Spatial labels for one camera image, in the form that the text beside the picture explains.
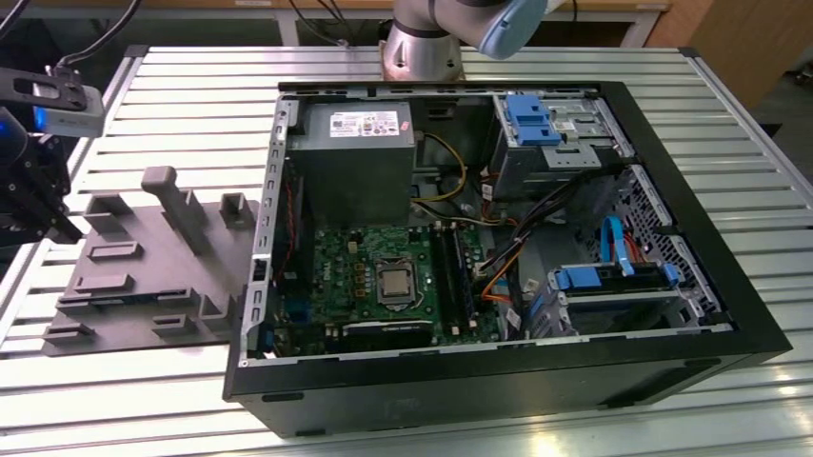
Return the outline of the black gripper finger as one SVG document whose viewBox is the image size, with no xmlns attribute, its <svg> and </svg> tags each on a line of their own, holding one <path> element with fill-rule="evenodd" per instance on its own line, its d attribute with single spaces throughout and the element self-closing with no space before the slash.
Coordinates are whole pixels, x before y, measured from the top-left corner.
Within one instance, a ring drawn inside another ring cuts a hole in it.
<svg viewBox="0 0 813 457">
<path fill-rule="evenodd" d="M 1 245 L 19 246 L 40 241 L 49 230 L 40 219 L 47 209 L 41 200 L 49 190 L 36 161 L 1 167 Z"/>
<path fill-rule="evenodd" d="M 27 211 L 35 227 L 55 243 L 75 244 L 83 237 L 67 217 L 64 198 L 71 192 L 64 140 L 56 135 L 29 135 L 21 155 Z"/>
</svg>

